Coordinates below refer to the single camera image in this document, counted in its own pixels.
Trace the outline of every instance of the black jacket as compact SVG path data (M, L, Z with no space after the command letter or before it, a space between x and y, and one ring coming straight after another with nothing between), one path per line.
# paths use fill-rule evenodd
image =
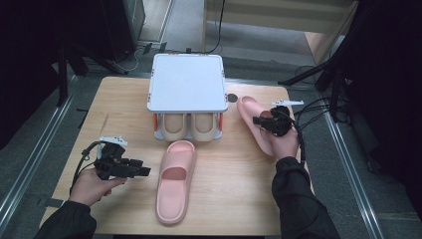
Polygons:
M326 208L311 192L308 172L293 157L279 160L273 179L280 208L282 238L339 238ZM87 205L67 201L41 227L35 238L92 238L97 221Z

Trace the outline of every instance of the cable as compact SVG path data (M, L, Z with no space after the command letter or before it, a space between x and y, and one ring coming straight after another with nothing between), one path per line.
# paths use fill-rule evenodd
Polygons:
M142 49L137 49L134 53L133 53L133 57L134 57L134 59L136 60L136 65L134 66L134 68L132 68L132 69L126 69L126 68L123 68L123 67L121 67L121 66L119 66L115 61L112 61L118 68L120 68L121 70L124 70L124 71L126 71L126 72L131 72L131 71L133 71L133 70L135 70L136 68L137 68L137 66L139 65L139 61L137 60L137 57L136 57L136 53L137 52L139 52L140 50L142 50Z
M214 49L208 52L192 52L192 53L196 53L196 54L210 54L213 53L217 47L220 45L220 41L221 41L221 22L223 21L223 13L224 13L224 5L226 4L226 0L223 0L223 6L221 7L221 13L220 13L220 24L218 26L218 41L217 44L215 45Z

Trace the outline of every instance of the black cable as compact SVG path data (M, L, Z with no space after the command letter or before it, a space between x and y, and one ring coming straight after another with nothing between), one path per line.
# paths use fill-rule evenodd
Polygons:
M217 44L215 45L214 49L208 52L192 52L192 53L196 53L196 54L210 54L213 53L217 47L220 45L220 41L221 41L221 23L223 22L223 13L224 13L224 5L226 4L226 0L223 0L223 6L221 7L221 13L220 13L220 24L218 26L218 41Z
M83 163L84 161L88 161L88 160L90 160L90 152L91 152L91 150L92 150L95 146L97 146L98 144L100 144L100 143L103 143L103 142L102 142L102 141L95 141L95 142L91 143L91 145L90 145L89 147L87 147L86 149L84 149L84 150L82 151L82 157L81 157L80 162L78 163L77 169L75 170L74 179L72 180L72 186L71 186L71 188L70 188L69 193L71 193L71 192L72 192L72 188L74 187L75 183L76 183L76 182L77 182L77 180L78 180L79 174L80 174L80 172L81 172L81 166L82 166L82 163Z

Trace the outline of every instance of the slipper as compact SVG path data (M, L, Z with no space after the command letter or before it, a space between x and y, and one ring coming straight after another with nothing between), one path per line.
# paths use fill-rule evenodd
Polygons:
M253 117L259 117L261 114L271 115L269 110L257 103L257 101L251 97L242 97L238 99L236 106L246 125L254 135L254 138L260 146L261 150L269 156L274 156L271 142L266 136L263 136L270 132L261 128L258 124L254 124L253 122Z
M213 113L199 113L191 115L190 130L197 141L211 141L217 132L216 115Z
M187 133L186 114L163 114L161 131L167 141L183 139Z
M195 162L195 146L187 140L172 143L164 154L156 203L157 217L161 223L174 224L186 215Z

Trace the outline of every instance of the floor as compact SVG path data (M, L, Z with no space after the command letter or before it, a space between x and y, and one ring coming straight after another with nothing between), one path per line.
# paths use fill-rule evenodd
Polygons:
M192 51L200 50L202 1L143 0L143 2L146 20L140 45L153 43L154 48L159 48L161 43L167 43L168 51L184 52L186 48L191 48ZM160 22L159 25L163 28L152 26L151 23L156 21ZM208 29L215 29L207 33L206 48L213 49L218 39L218 23L207 24ZM289 75L278 72L277 69L295 67L293 72L297 74L307 69L307 66L315 65L304 33L290 30L223 24L221 42L214 53L225 58L224 63L231 71L227 72L231 76L229 82L248 79L248 84L273 85L281 77L289 78ZM138 53L134 70L136 76L150 71L148 65L150 61L148 64L142 62L147 57L150 56L141 56ZM235 65L232 59L236 59L236 64L240 65ZM124 68L132 68L135 60L118 64ZM90 69L95 67L95 64L90 65ZM93 79L102 77L104 71L99 70L99 72L101 73L93 74ZM48 141L47 151L37 155L43 160L40 159L40 165L35 165L39 170L29 182L25 195L18 195L22 199L16 215L10 220L6 233L3 234L4 238L29 238L27 235L31 235L33 231L25 234L24 228L38 226L34 225L34 222L28 225L28 221L31 221L28 219L31 211L29 208L34 208L33 205L38 203L40 197L48 197L52 193L51 189L47 190L41 184L51 174L59 177L61 170L60 167L55 167L58 168L55 171L50 170L52 167L50 164L64 165L66 160L66 157L59 157L49 151L64 155L69 153L72 148L69 140L75 140L78 135L77 131L69 128L77 127L84 117L84 113L75 114L75 107L88 109L89 102L94 96L93 91L98 87L98 81L79 80L80 86L76 88L74 102L70 107L70 111L74 111L70 115L72 118L66 116L62 119L61 127L52 129L57 137ZM307 84L289 89L289 94L292 99L308 103L321 97ZM31 147L19 148L22 144L32 143L33 147L37 146L36 140L27 143L26 138L39 138L43 133L44 128L38 125L43 125L48 121L48 116L54 114L54 99L55 96L46 100L29 123L23 126L23 130L14 138L11 145L0 152L2 162L6 157L26 158L31 154ZM333 123L330 117L324 116L307 129L307 141L311 176L317 182L316 196L328 207L342 238L422 238L421 223L412 211L402 186L388 175L375 175L367 170L365 153L350 125ZM16 168L21 169L25 166L25 161L12 160L7 163L7 168L13 168L15 171L8 170L9 174L5 174L3 183L0 183L2 198L18 174ZM34 211L37 210L40 211L38 214L43 213L41 207L34 208ZM0 236L5 230L2 227L7 224L7 220L5 222L3 219ZM110 238L110 236L96 235L95 238Z

